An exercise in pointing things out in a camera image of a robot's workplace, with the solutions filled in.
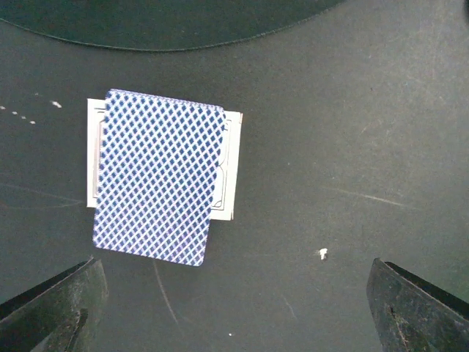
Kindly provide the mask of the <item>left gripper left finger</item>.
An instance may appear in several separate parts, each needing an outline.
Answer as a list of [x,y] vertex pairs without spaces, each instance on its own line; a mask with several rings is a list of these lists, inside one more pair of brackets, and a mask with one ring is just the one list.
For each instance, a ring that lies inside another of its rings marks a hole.
[[1,304],[2,351],[91,351],[108,300],[90,258]]

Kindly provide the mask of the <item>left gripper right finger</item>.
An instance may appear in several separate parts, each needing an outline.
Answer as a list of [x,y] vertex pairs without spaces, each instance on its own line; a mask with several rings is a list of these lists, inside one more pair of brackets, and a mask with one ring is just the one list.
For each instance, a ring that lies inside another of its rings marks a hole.
[[467,351],[468,303],[374,259],[366,296],[384,351]]

